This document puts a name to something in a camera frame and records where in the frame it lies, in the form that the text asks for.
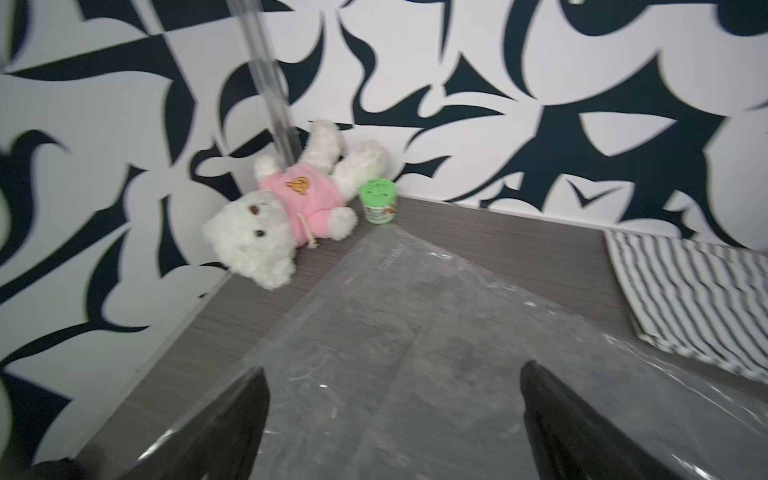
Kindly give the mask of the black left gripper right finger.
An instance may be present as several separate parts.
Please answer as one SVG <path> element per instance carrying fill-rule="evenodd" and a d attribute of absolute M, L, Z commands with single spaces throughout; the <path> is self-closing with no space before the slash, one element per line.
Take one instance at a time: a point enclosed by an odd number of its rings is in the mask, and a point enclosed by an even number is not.
<path fill-rule="evenodd" d="M 541 479 L 678 479 L 535 361 L 520 372 L 524 422 Z"/>

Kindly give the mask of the clear plastic vacuum bag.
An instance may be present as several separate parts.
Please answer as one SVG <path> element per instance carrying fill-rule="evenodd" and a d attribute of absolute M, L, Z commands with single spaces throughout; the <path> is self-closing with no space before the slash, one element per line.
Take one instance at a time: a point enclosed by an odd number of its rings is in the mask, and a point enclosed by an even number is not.
<path fill-rule="evenodd" d="M 395 226 L 365 236 L 139 457 L 261 367 L 247 479 L 541 479 L 520 372 L 545 367 L 678 479 L 763 479 L 767 406 Z"/>

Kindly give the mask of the white teddy bear pink shirt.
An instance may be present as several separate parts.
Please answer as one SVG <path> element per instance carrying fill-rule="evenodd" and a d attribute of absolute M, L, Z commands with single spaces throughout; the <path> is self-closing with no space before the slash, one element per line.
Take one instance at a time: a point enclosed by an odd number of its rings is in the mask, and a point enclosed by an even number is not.
<path fill-rule="evenodd" d="M 231 272 L 265 290 L 281 288 L 296 272 L 299 249 L 353 233 L 358 215 L 349 203 L 386 166 L 377 141 L 347 151 L 336 124 L 316 121 L 292 166 L 273 156 L 255 160 L 256 190 L 223 206 L 204 224 L 204 238 Z"/>

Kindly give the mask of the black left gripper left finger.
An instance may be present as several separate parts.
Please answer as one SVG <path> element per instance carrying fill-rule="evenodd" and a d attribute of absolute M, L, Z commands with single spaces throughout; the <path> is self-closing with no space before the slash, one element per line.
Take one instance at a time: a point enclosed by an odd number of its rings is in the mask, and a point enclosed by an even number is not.
<path fill-rule="evenodd" d="M 248 370 L 122 477 L 249 478 L 264 434 L 270 399 L 264 370 Z"/>

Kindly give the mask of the striped white black garment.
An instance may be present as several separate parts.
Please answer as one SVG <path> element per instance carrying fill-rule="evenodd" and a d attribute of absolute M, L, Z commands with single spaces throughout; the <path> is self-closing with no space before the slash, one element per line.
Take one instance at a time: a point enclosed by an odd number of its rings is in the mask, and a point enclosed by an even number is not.
<path fill-rule="evenodd" d="M 766 255 L 621 231 L 605 243 L 640 340 L 766 382 Z"/>

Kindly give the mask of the aluminium cage frame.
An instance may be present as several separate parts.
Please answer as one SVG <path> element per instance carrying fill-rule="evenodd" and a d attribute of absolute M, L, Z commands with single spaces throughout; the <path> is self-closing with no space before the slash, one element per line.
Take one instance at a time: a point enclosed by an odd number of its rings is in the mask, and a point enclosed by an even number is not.
<path fill-rule="evenodd" d="M 277 153 L 285 166 L 296 163 L 301 145 L 291 115 L 281 71 L 265 24 L 262 2 L 227 0 L 231 14 L 238 20 L 250 59 L 248 67 L 259 95 L 263 98 Z"/>

